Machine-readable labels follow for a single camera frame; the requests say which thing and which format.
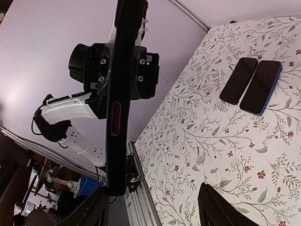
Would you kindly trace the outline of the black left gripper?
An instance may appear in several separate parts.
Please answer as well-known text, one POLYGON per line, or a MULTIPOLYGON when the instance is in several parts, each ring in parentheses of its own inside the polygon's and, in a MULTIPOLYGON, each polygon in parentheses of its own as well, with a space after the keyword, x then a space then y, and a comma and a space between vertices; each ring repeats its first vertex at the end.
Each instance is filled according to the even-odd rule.
MULTIPOLYGON (((83 66, 83 84, 86 92, 100 97, 109 95, 109 78, 112 72, 114 45, 95 43, 88 47, 83 66)), ((155 96, 159 76, 159 54, 150 53, 146 47, 135 46, 130 73, 126 77, 132 99, 150 99, 155 96)))

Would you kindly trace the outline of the left arm base with board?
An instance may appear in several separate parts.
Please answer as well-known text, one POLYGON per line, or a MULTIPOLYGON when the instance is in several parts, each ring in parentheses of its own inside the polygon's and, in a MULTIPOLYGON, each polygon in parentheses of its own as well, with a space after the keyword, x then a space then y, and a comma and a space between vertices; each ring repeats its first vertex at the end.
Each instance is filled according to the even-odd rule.
POLYGON ((140 185, 141 175, 139 175, 135 164, 135 154, 130 153, 127 156, 127 187, 129 193, 136 191, 140 185))

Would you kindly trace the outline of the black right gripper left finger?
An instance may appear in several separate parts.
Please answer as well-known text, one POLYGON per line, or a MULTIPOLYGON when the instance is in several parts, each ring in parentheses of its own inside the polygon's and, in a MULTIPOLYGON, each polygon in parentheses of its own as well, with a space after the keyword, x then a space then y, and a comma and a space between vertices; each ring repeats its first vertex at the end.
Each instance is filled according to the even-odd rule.
POLYGON ((99 187, 57 226, 107 226, 108 223, 109 197, 107 188, 99 187))

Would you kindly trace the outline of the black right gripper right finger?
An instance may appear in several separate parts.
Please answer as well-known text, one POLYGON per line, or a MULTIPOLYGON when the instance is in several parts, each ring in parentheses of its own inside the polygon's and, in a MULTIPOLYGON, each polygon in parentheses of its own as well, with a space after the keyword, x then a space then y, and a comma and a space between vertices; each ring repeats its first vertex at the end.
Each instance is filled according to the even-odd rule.
POLYGON ((202 183, 198 193, 201 226, 256 226, 257 224, 238 212, 213 187, 202 183))

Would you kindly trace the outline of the black phone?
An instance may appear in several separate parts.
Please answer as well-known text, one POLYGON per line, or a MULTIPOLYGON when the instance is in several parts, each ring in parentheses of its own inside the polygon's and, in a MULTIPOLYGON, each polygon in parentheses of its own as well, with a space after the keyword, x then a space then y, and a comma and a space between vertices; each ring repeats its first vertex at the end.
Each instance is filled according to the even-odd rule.
POLYGON ((243 57, 239 59, 219 98, 229 104, 237 105, 257 65, 258 60, 255 58, 243 57))
POLYGON ((262 115, 271 98, 281 70, 282 64, 279 61, 259 62, 239 105, 240 109, 257 116, 262 115))

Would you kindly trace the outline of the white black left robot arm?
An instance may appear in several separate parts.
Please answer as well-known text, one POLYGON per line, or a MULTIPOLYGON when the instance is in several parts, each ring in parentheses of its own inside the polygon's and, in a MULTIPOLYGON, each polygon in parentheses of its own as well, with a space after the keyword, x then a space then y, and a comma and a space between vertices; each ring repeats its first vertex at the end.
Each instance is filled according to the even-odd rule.
POLYGON ((49 94, 33 115, 45 139, 74 150, 98 167, 124 163, 130 101, 154 97, 158 84, 157 53, 136 46, 133 59, 113 69, 113 52, 114 45, 109 43, 78 44, 69 71, 84 90, 61 98, 49 94), (80 118, 107 121, 105 150, 73 127, 71 121, 80 118))

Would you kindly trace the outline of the black phone case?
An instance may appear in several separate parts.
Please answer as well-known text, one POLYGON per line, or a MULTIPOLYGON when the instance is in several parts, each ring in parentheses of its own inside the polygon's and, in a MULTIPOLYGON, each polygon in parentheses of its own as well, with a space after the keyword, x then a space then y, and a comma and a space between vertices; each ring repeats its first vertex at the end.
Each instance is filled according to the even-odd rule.
POLYGON ((118 1, 106 122, 108 195, 123 196, 127 187, 127 123, 134 69, 134 48, 146 1, 118 1))

